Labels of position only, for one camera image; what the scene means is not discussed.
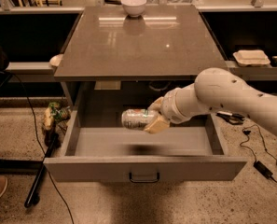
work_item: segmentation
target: drawer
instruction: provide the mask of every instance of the drawer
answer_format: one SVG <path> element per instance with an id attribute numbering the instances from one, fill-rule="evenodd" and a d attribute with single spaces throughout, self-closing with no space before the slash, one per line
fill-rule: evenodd
<path id="1" fill-rule="evenodd" d="M 160 94 L 147 82 L 122 82 L 113 91 L 94 85 L 81 83 L 62 146 L 44 161 L 57 181 L 233 180 L 246 164 L 229 156 L 214 114 L 157 134 L 128 130 L 122 112 L 147 108 Z"/>

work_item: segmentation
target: power cord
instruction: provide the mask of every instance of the power cord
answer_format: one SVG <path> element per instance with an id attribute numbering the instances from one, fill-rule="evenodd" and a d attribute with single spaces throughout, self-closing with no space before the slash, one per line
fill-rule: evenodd
<path id="1" fill-rule="evenodd" d="M 28 104 L 29 104 L 29 106 L 30 106 L 30 108 L 31 108 L 31 110 L 32 110 L 33 116 L 34 116 L 36 141 L 37 141 L 38 145 L 40 145 L 40 147 L 41 147 L 41 149 L 42 149 L 42 151 L 43 151 L 43 154 L 45 155 L 45 150 L 44 150 L 44 148 L 43 148 L 43 146 L 42 146 L 42 144 L 41 144 L 41 142 L 39 141 L 39 138 L 38 138 L 38 131 L 37 131 L 37 125 L 36 125 L 35 110 L 34 110 L 34 108 L 33 108 L 32 103 L 30 102 L 30 99 L 29 99 L 27 90 L 26 90 L 24 84 L 21 82 L 21 79 L 20 79 L 16 74 L 12 74 L 12 75 L 20 82 L 22 88 L 24 89 L 27 102 L 28 102 Z M 52 176 L 51 176 L 51 174 L 50 174 L 49 171 L 48 171 L 48 175 L 49 175 L 50 180 L 51 180 L 51 182 L 52 182 L 54 188 L 56 189 L 57 193 L 58 193 L 59 196 L 62 198 L 62 201 L 64 202 L 64 204 L 65 204 L 65 206 L 66 206 L 66 208 L 67 208 L 67 210 L 68 210 L 68 213 L 69 213 L 69 215 L 70 215 L 70 218 L 71 218 L 71 220 L 72 220 L 72 223 L 74 224 L 74 219 L 73 219 L 73 216 L 72 216 L 72 213 L 71 213 L 71 209 L 70 209 L 68 203 L 66 202 L 66 200 L 63 198 L 62 194 L 59 192 L 58 188 L 56 187 L 55 182 L 54 182 L 54 180 L 53 180 L 53 178 L 52 178 Z"/>
<path id="2" fill-rule="evenodd" d="M 242 129 L 242 133 L 243 133 L 244 135 L 246 135 L 247 140 L 242 141 L 242 142 L 240 143 L 240 146 L 241 146 L 241 147 L 245 147 L 245 148 L 249 149 L 249 150 L 252 152 L 252 154 L 253 154 L 253 156 L 254 156 L 254 159 L 255 159 L 255 162 L 254 162 L 253 166 L 254 166 L 262 175 L 264 175 L 267 179 L 271 179 L 272 181 L 274 181 L 275 183 L 277 183 L 277 180 L 276 180 L 275 178 L 273 178 L 273 176 L 272 176 L 273 173 L 272 173 L 261 161 L 258 161 L 258 160 L 257 160 L 256 154 L 255 154 L 254 150 L 251 149 L 249 146 L 246 146 L 246 145 L 245 145 L 245 143 L 247 143 L 247 142 L 250 141 L 250 133 L 251 133 L 251 131 L 250 131 L 249 129 L 251 129 L 251 128 L 253 128 L 253 127 L 257 127 L 258 132 L 259 132 L 259 135 L 260 135 L 261 140 L 262 140 L 263 147 L 264 147 L 264 149 L 265 149 L 265 152 L 266 152 L 268 155 L 270 155 L 272 158 L 274 158 L 274 159 L 276 160 L 276 166 L 277 166 L 277 158 L 275 158 L 272 154 L 270 154 L 270 153 L 268 152 L 268 149 L 267 149 L 267 146 L 266 146 L 266 143 L 265 143 L 265 139 L 264 139 L 264 137 L 263 137 L 263 135 L 262 135 L 262 133 L 261 133 L 260 128 L 259 128 L 258 125 L 254 124 L 254 125 L 252 125 L 252 126 L 250 126 L 250 127 L 246 127 L 246 128 L 243 128 L 243 129 Z"/>

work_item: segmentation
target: white bowl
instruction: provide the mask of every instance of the white bowl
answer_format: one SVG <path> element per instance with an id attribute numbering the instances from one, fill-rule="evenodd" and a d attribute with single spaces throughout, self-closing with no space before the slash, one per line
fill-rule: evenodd
<path id="1" fill-rule="evenodd" d="M 145 11 L 146 0 L 121 0 L 121 4 L 130 17 L 138 17 Z"/>

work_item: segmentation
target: speckled floor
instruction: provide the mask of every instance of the speckled floor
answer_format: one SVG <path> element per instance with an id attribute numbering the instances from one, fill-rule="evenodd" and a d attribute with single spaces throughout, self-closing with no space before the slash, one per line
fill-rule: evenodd
<path id="1" fill-rule="evenodd" d="M 37 125 L 48 105 L 32 100 Z M 258 173 L 248 149 L 242 127 L 220 119 L 228 142 L 229 155 L 247 157 L 248 163 L 230 182 L 132 183 L 56 183 L 66 200 L 74 223 L 277 223 L 277 184 Z M 277 138 L 262 130 L 269 152 L 277 156 Z M 43 143 L 43 135 L 38 132 Z M 265 152 L 256 128 L 251 142 L 260 161 L 277 179 L 275 160 Z M 42 150 L 36 142 L 34 117 L 25 99 L 0 98 L 0 158 L 40 160 Z M 0 223 L 72 223 L 66 205 L 50 182 L 40 189 L 40 202 L 30 208 L 24 202 L 34 175 L 6 175 L 8 188 L 0 200 Z"/>

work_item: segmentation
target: cylindrical container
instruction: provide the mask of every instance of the cylindrical container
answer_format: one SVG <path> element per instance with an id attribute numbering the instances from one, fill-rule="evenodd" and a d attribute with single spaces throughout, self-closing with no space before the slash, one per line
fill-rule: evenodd
<path id="1" fill-rule="evenodd" d="M 158 114 L 158 111 L 155 110 L 128 109 L 122 112 L 122 126 L 128 129 L 143 130 Z"/>

